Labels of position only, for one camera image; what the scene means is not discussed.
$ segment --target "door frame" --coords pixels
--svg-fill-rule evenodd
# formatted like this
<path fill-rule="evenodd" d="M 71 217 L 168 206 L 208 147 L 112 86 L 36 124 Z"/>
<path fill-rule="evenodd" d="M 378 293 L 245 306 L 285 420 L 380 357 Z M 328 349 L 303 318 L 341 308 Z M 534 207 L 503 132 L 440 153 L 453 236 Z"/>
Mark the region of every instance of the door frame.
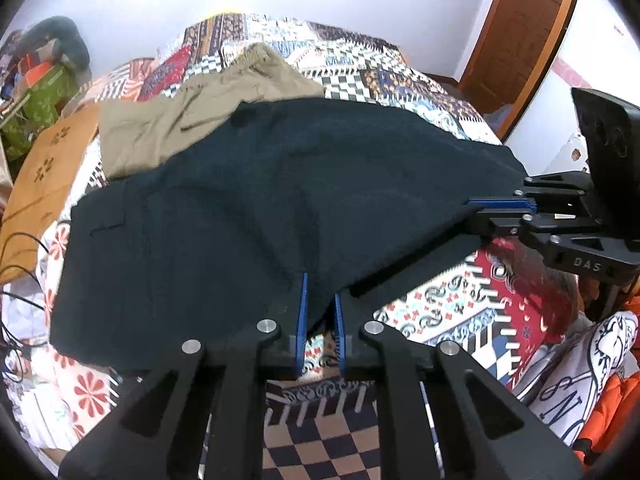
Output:
<path fill-rule="evenodd" d="M 566 33 L 566 30 L 569 26 L 571 16 L 574 13 L 576 1 L 577 0 L 561 1 L 560 7 L 558 9 L 558 14 L 556 15 L 554 24 L 551 27 L 549 37 L 546 39 L 546 42 L 542 47 L 540 56 L 538 57 L 538 60 L 536 61 L 536 64 L 534 65 L 529 78 L 520 91 L 520 94 L 514 102 L 513 107 L 496 132 L 496 136 L 502 142 L 505 142 L 513 131 L 516 123 L 518 122 L 518 120 L 520 120 L 524 111 L 529 106 L 529 103 L 533 99 L 533 96 L 540 87 L 542 80 L 545 78 L 546 73 L 551 67 L 551 63 L 556 57 L 556 53 L 558 52 L 560 44 L 564 39 L 564 34 Z M 471 82 L 471 77 L 474 73 L 476 62 L 478 62 L 478 57 L 480 56 L 480 52 L 482 50 L 482 47 L 484 46 L 484 42 L 486 41 L 486 38 L 489 34 L 489 29 L 494 20 L 495 13 L 497 12 L 499 4 L 500 0 L 493 0 L 491 3 L 489 12 L 487 13 L 486 19 L 484 20 L 484 25 L 482 26 L 482 30 L 480 31 L 480 35 L 478 36 L 476 46 L 474 47 L 473 52 L 471 53 L 471 57 L 469 58 L 469 62 L 466 64 L 465 71 L 460 78 L 460 84 L 458 85 L 458 88 L 460 88 L 462 92 L 464 92 L 465 86 L 467 86 Z"/>

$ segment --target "red floral pattern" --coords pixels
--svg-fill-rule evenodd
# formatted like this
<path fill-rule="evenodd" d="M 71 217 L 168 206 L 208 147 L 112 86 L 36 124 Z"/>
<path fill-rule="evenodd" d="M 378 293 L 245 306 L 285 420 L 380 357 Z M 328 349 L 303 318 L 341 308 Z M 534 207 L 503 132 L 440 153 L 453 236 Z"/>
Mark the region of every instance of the red floral pattern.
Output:
<path fill-rule="evenodd" d="M 56 303 L 56 293 L 52 289 L 48 288 L 44 292 L 44 326 L 49 328 L 51 326 L 51 311 Z"/>
<path fill-rule="evenodd" d="M 82 438 L 85 436 L 85 431 L 84 428 L 82 427 L 82 424 L 78 423 L 78 414 L 76 412 L 73 412 L 71 414 L 71 420 L 73 421 L 74 424 L 74 431 L 76 432 L 76 435 L 78 436 L 78 439 Z"/>
<path fill-rule="evenodd" d="M 62 368 L 63 370 L 68 366 L 73 366 L 76 364 L 76 361 L 71 357 L 59 354 L 57 351 L 53 352 L 53 360 L 60 364 L 60 368 Z"/>
<path fill-rule="evenodd" d="M 104 381 L 97 379 L 92 372 L 87 372 L 84 376 L 78 375 L 78 384 L 79 386 L 74 387 L 75 394 L 81 397 L 78 406 L 86 410 L 91 418 L 94 418 L 96 413 L 104 415 L 105 409 L 101 405 L 101 402 L 107 402 L 107 394 L 102 391 Z"/>
<path fill-rule="evenodd" d="M 156 68 L 146 79 L 140 89 L 138 101 L 147 101 L 172 84 L 182 81 L 184 70 L 191 55 L 191 45 L 182 47 L 162 65 Z"/>
<path fill-rule="evenodd" d="M 66 243 L 69 241 L 69 229 L 66 224 L 58 226 L 53 241 L 49 247 L 49 254 L 58 261 L 66 253 Z"/>

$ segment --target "wooden door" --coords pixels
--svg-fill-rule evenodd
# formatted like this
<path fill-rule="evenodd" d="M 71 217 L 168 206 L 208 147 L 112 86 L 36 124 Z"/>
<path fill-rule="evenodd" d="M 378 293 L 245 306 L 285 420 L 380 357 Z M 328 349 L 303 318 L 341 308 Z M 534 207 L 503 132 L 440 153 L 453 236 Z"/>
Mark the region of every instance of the wooden door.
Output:
<path fill-rule="evenodd" d="M 494 0 L 460 89 L 480 112 L 513 104 L 538 62 L 562 0 Z"/>

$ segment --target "pile of clothes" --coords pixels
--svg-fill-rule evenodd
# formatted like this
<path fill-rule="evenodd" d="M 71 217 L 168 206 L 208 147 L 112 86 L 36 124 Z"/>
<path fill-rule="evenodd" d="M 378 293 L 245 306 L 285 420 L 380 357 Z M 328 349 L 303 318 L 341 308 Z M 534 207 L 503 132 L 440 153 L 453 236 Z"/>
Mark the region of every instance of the pile of clothes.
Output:
<path fill-rule="evenodd" d="M 19 101 L 56 63 L 74 74 L 89 67 L 89 52 L 72 20 L 53 16 L 27 31 L 12 32 L 0 50 L 2 107 Z"/>

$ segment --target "khaki pants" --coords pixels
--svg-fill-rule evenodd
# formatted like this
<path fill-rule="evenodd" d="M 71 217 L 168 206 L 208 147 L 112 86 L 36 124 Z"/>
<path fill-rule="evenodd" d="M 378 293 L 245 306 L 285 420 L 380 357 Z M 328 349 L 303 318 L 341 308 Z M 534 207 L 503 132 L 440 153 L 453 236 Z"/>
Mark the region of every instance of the khaki pants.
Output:
<path fill-rule="evenodd" d="M 134 103 L 105 101 L 100 112 L 102 166 L 107 178 L 158 167 L 209 135 L 242 102 L 324 96 L 263 43 L 249 46 L 220 73 L 189 78 L 173 99 Z"/>

